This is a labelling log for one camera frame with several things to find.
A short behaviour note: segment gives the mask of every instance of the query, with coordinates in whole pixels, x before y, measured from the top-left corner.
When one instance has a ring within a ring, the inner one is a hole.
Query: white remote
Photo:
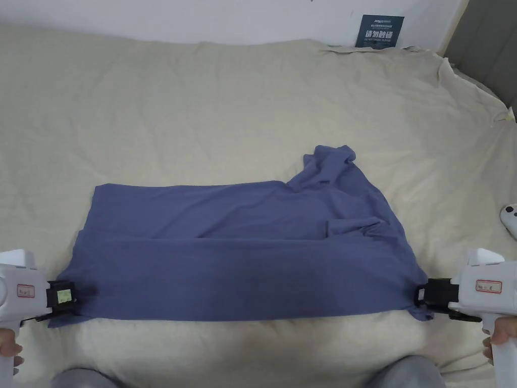
[[[503,207],[499,216],[503,225],[508,229],[513,238],[517,240],[517,203]]]

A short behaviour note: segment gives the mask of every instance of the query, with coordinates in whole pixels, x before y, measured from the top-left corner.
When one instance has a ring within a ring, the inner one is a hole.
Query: controller handle
[[[19,321],[0,322],[0,328],[11,329],[18,336],[20,331]],[[4,357],[0,355],[0,387],[12,388],[12,376],[14,369],[14,357]]]
[[[494,334],[495,320],[500,314],[482,314],[483,329]],[[495,382],[497,388],[517,387],[517,338],[510,338],[502,345],[492,345]]]

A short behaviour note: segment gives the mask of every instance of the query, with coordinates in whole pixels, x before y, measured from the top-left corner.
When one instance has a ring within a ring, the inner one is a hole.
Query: wrinkled fabric
[[[73,257],[77,316],[250,321],[408,310],[427,277],[347,146],[317,146],[278,181],[98,186]]]

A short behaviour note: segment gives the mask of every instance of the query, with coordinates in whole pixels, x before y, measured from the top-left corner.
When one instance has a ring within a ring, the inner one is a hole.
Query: beige bedsheet
[[[505,106],[431,52],[350,51],[0,27],[0,250],[34,251],[52,278],[96,185],[287,181],[303,153],[347,144],[430,276],[453,276],[470,247],[517,256],[498,220],[517,200],[517,125]],[[474,323],[405,312],[31,323],[18,378],[89,367],[137,387],[344,387],[418,353],[465,381],[490,376],[482,337]]]

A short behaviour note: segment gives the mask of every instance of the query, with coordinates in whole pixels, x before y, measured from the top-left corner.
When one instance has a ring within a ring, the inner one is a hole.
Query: dark blue sign
[[[363,15],[356,47],[395,47],[403,21],[403,16]]]

